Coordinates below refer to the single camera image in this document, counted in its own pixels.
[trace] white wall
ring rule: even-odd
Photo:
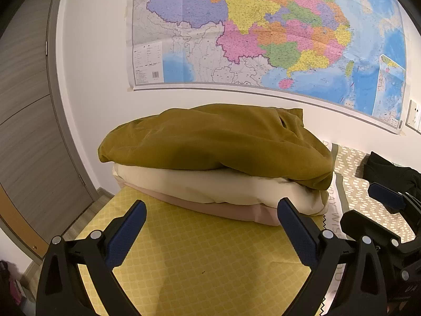
[[[20,276],[28,268],[32,259],[16,246],[13,241],[0,228],[0,260],[9,263],[9,271],[14,278]]]
[[[391,134],[352,117],[317,106],[240,92],[149,90],[129,92],[126,73],[126,1],[62,0],[57,31],[60,90],[76,146],[94,184],[116,193],[111,164],[100,163],[97,148],[118,125],[168,108],[207,103],[239,103],[304,110],[304,125],[318,138],[375,151],[421,171],[421,135],[403,128]],[[421,102],[421,37],[409,21],[405,27],[408,83],[411,97]]]

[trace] wall socket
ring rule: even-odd
[[[409,113],[408,119],[406,120],[406,125],[411,127],[415,131],[420,127],[421,120],[421,105],[416,103],[414,100],[411,100],[409,103]]]

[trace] yellow checkered fabric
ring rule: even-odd
[[[79,238],[105,229],[138,199],[146,223],[113,272],[142,316],[279,316],[308,277],[282,227],[197,213],[127,186]],[[323,217],[313,219],[321,227]],[[80,268],[95,311],[107,315]]]

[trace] beige patterned fabric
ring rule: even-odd
[[[343,177],[343,187],[349,208],[357,210],[394,232],[401,237],[402,242],[413,240],[415,235],[403,217],[400,214],[390,214],[381,203],[370,198],[367,192],[369,182],[355,177],[362,176],[359,170],[362,168],[366,155],[364,152],[338,145],[335,172]]]
[[[310,272],[282,227],[198,213],[128,186],[79,238],[105,229],[137,199],[147,220],[113,272],[142,316],[279,316]],[[322,216],[313,220],[322,227]],[[107,315],[83,265],[81,275],[96,313]]]

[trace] map of china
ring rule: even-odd
[[[262,55],[286,69],[279,87],[289,88],[294,71],[327,68],[351,42],[349,21],[335,0],[150,0],[147,8],[163,20],[200,28],[224,25],[218,38],[225,57]]]

